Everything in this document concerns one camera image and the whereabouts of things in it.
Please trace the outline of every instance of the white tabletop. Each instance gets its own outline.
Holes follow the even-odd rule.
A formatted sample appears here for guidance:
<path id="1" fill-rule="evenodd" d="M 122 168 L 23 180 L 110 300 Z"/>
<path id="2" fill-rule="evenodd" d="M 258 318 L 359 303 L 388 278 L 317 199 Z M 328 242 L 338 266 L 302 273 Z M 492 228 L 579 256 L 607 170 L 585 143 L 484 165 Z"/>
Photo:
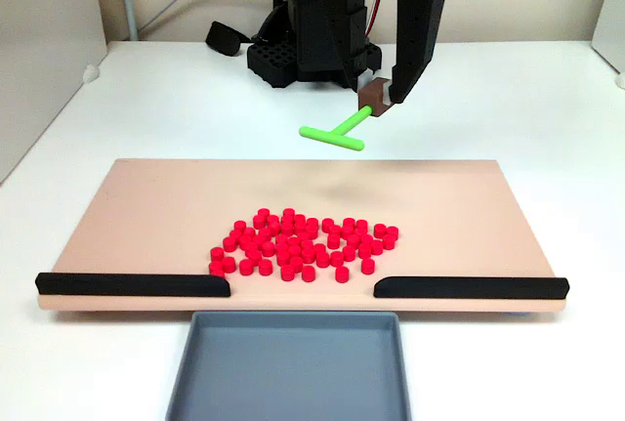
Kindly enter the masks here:
<path id="1" fill-rule="evenodd" d="M 0 419 L 165 415 L 190 314 L 54 314 L 34 278 L 117 157 L 497 159 L 556 275 L 558 315 L 400 315 L 415 420 L 622 419 L 625 91 L 582 42 L 445 44 L 361 153 L 304 140 L 356 109 L 272 89 L 200 43 L 115 43 L 0 188 Z M 390 75 L 394 48 L 381 73 Z"/>

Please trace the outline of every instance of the gray tray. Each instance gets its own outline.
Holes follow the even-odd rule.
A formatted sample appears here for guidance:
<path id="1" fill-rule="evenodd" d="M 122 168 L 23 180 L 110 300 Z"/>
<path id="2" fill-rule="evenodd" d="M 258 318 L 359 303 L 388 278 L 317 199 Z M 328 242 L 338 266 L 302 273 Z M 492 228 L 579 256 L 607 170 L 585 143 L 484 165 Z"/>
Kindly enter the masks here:
<path id="1" fill-rule="evenodd" d="M 397 316 L 195 313 L 167 419 L 409 421 Z"/>

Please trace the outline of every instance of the beige board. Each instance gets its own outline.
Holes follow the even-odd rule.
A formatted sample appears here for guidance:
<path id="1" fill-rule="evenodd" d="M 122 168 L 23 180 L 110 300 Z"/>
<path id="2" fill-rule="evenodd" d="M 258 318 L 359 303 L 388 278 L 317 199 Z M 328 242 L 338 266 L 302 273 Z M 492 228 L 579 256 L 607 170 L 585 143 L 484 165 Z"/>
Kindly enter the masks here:
<path id="1" fill-rule="evenodd" d="M 390 275 L 553 277 L 496 161 L 119 159 L 53 268 L 58 273 L 207 274 L 208 252 L 259 208 L 399 227 L 376 272 L 227 274 L 229 298 L 39 296 L 43 309 L 552 312 L 565 300 L 376 299 Z M 242 252 L 233 254 L 237 261 Z"/>

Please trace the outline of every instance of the black edge rail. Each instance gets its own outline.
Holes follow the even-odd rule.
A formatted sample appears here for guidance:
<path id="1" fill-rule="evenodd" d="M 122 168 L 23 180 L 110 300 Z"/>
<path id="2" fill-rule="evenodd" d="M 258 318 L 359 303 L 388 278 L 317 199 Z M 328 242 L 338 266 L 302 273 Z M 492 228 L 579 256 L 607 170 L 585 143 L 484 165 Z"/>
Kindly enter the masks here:
<path id="1" fill-rule="evenodd" d="M 561 300 L 568 293 L 564 277 L 389 276 L 373 296 L 380 299 L 524 299 Z"/>
<path id="2" fill-rule="evenodd" d="M 40 273 L 40 295 L 230 297 L 229 283 L 209 274 Z"/>

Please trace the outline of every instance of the green plastic handle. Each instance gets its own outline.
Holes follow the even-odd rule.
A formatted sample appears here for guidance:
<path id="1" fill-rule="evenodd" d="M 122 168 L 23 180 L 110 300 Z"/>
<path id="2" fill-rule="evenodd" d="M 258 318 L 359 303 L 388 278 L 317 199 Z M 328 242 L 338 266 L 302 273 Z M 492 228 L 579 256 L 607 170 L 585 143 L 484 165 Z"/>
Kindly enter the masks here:
<path id="1" fill-rule="evenodd" d="M 347 135 L 350 131 L 352 131 L 353 128 L 355 128 L 356 126 L 358 126 L 358 124 L 365 120 L 372 111 L 373 110 L 369 105 L 365 105 L 354 115 L 352 115 L 350 118 L 345 120 L 343 123 L 341 123 L 330 132 L 317 130 L 316 128 L 311 128 L 309 126 L 303 126 L 300 128 L 300 136 L 315 141 L 321 141 L 322 143 L 327 143 L 329 145 L 345 147 L 352 150 L 363 150 L 364 141 L 350 138 L 345 135 Z"/>

